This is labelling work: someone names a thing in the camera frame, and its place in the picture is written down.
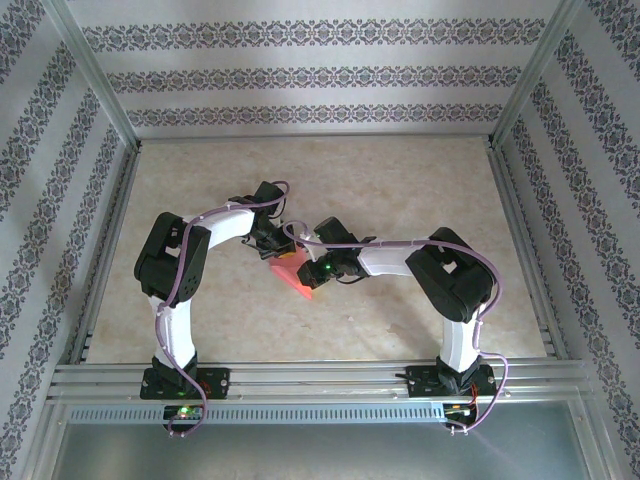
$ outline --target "perforated metal strip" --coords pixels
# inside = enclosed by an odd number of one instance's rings
[[[164,407],[77,406],[69,419],[74,424],[158,424]],[[207,412],[205,423],[216,425],[268,424],[353,424],[353,423],[431,423],[444,420],[439,402],[374,405],[216,405]]]

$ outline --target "patterned wallpaper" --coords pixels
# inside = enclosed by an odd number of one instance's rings
[[[126,162],[40,3],[3,1],[0,16],[0,479],[9,479],[21,475],[53,368],[86,308]]]
[[[564,341],[640,478],[640,12],[587,2],[503,153]]]
[[[69,3],[141,138],[490,133],[557,0]]]

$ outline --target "marble floor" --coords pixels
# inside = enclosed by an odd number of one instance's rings
[[[482,140],[412,136],[143,145],[88,361],[151,360],[153,317],[133,267],[159,213],[198,214],[279,179],[292,186],[286,220],[336,216],[358,238],[387,240],[451,227],[504,276],[482,349],[545,355]],[[442,335],[413,278],[331,282],[308,300],[237,239],[209,252],[192,304],[200,361],[433,358]]]

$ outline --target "robotic arm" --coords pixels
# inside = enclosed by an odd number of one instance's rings
[[[195,223],[191,220],[186,245],[183,237],[188,219],[171,213],[163,213],[157,218],[134,273],[142,284],[142,291],[149,296],[154,314],[160,313],[157,317],[159,341],[152,370],[162,385],[179,395],[192,394],[195,388],[180,370],[190,379],[196,379],[197,353],[191,339],[190,307],[202,279],[208,250],[231,238],[241,237],[243,243],[258,250],[261,259],[295,252],[296,237],[290,226],[277,226],[271,221],[280,204],[284,208],[285,195],[275,184],[262,182],[254,195],[229,199],[227,211],[222,209],[209,217],[204,214]],[[317,288],[331,278],[343,276],[359,279],[385,274],[413,276],[444,317],[444,341],[436,359],[438,391],[443,395],[469,391],[472,377],[478,371],[475,320],[489,301],[495,281],[487,267],[473,255],[453,248],[432,245],[362,248],[363,243],[369,243],[375,237],[358,242],[334,217],[322,222],[314,232],[322,242],[320,245],[326,245],[326,248],[318,247],[318,244],[307,246],[311,260],[298,270],[301,283]],[[448,228],[438,229],[429,239],[459,245],[470,251],[469,246]],[[359,245],[332,248],[332,244]],[[177,293],[171,297],[179,270],[176,251],[184,255],[184,268]],[[171,303],[160,309],[169,299]]]
[[[190,383],[173,366],[167,354],[191,378],[197,375],[197,353],[191,338],[191,298],[202,280],[208,250],[231,238],[242,237],[243,243],[258,250],[260,258],[295,251],[294,242],[271,222],[278,205],[256,208],[256,204],[284,197],[275,184],[262,182],[254,195],[233,197],[225,205],[228,211],[202,218],[190,230],[187,245],[183,236],[187,223],[195,217],[179,217],[162,213],[138,257],[134,275],[149,296],[154,317],[169,298],[178,269],[177,251],[186,248],[185,267],[173,302],[160,311],[160,328],[152,366],[158,376],[178,391],[189,392]]]
[[[335,217],[314,232],[326,244],[359,243]],[[439,228],[430,240],[470,248],[453,230]],[[372,237],[360,243],[369,243]],[[475,324],[491,297],[494,279],[476,258],[435,246],[331,249],[298,271],[303,285],[317,288],[331,278],[378,275],[413,276],[444,317],[444,336],[436,362],[438,378],[448,394],[465,393],[478,369],[473,345]]]

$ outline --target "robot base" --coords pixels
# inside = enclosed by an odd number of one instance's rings
[[[451,382],[445,384],[443,373],[448,372],[443,372],[442,365],[409,365],[402,378],[407,380],[410,398],[465,395],[472,384],[478,388],[478,395],[495,395],[496,382],[490,365],[474,363],[467,372],[464,378],[451,378]]]
[[[198,368],[196,381],[210,400],[224,400],[229,391],[228,368]],[[195,388],[184,389],[163,378],[156,369],[144,371],[140,398],[143,400],[200,400]]]

